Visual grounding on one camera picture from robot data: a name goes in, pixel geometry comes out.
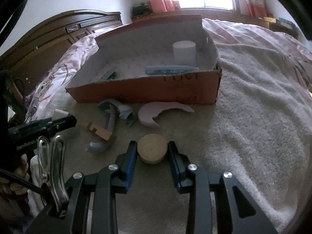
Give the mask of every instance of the blue curved piece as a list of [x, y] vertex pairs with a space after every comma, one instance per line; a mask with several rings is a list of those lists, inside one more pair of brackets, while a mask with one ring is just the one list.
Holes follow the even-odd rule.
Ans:
[[134, 113], [133, 109], [128, 106], [128, 105], [124, 105], [121, 102], [119, 102], [116, 99], [113, 98], [108, 98], [103, 100], [101, 103], [98, 104], [98, 107], [103, 110], [106, 111], [110, 108], [110, 105], [114, 105], [118, 111], [119, 111], [119, 117], [121, 117], [122, 119], [125, 120], [125, 123], [129, 124], [129, 126], [131, 126], [133, 124], [133, 122], [135, 121], [137, 115]]
[[[107, 122], [105, 125], [105, 129], [113, 132], [114, 131], [114, 127], [115, 127], [115, 120], [116, 120], [116, 110], [115, 107], [113, 105], [109, 105], [108, 109], [105, 110], [106, 112], [106, 118], [107, 118]], [[86, 151], [91, 152], [91, 153], [100, 153], [104, 150], [107, 150], [107, 148], [111, 145], [111, 142], [108, 142], [106, 140], [102, 140], [101, 142], [98, 143], [94, 143], [94, 142], [90, 142], [88, 148], [86, 149]]]

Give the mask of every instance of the finger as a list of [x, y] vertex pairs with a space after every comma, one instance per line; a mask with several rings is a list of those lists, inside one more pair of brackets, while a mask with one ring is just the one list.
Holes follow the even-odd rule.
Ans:
[[11, 189], [12, 191], [17, 191], [17, 190], [23, 189], [23, 186], [20, 185], [20, 184], [17, 184], [17, 183], [12, 183], [12, 184], [10, 185], [10, 189]]
[[27, 164], [27, 155], [26, 154], [21, 156], [21, 163], [22, 163], [22, 165], [26, 165]]
[[16, 193], [16, 195], [21, 195], [21, 194], [27, 193], [27, 191], [28, 191], [28, 188], [23, 187], [21, 190], [15, 191], [15, 193]]
[[27, 173], [27, 170], [28, 170], [28, 163], [26, 165], [22, 165], [22, 166], [19, 166], [15, 171], [14, 171], [14, 174], [15, 175], [18, 175], [20, 177], [25, 177], [26, 176], [26, 173]]
[[10, 186], [8, 184], [2, 183], [1, 186], [4, 193], [12, 194], [12, 190], [10, 189]]
[[0, 183], [8, 183], [9, 181], [6, 178], [0, 177]]
[[[24, 179], [25, 179], [26, 181], [29, 180], [29, 174], [28, 174], [28, 173], [26, 173], [26, 176], [24, 177]], [[17, 184], [17, 183], [12, 183], [12, 184], [10, 185], [10, 189], [11, 189], [12, 191], [18, 191], [18, 190], [23, 189], [23, 186], [20, 185], [20, 184]]]

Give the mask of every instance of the silver rivet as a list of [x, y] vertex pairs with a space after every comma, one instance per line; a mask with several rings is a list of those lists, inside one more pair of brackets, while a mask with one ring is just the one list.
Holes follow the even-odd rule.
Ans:
[[231, 172], [224, 172], [224, 173], [223, 173], [223, 176], [224, 176], [225, 178], [231, 178], [233, 175], [232, 175]]
[[197, 169], [197, 165], [195, 165], [195, 164], [189, 164], [188, 165], [188, 169], [190, 170], [190, 171], [194, 171], [194, 170], [196, 170]]
[[74, 173], [73, 178], [79, 179], [82, 177], [82, 173]]
[[108, 166], [108, 169], [110, 169], [111, 171], [117, 170], [117, 169], [118, 169], [118, 165], [116, 165], [116, 164], [110, 164], [110, 165]]

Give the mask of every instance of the cardboard box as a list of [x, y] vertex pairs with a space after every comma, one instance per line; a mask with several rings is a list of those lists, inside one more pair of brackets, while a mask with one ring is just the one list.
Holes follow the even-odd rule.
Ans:
[[[147, 76], [144, 67], [174, 64], [173, 43], [196, 43], [196, 73]], [[76, 73], [67, 92], [78, 103], [115, 98], [124, 103], [177, 101], [184, 104], [216, 102], [222, 69], [218, 52], [202, 28], [201, 15], [154, 18], [122, 26], [96, 38], [99, 51]], [[101, 81], [116, 67], [114, 80]]]

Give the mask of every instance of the cork disc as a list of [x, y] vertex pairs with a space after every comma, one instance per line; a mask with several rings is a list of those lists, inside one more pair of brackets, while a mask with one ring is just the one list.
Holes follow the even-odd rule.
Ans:
[[159, 134], [148, 134], [138, 142], [138, 154], [145, 163], [157, 164], [167, 152], [167, 142]]

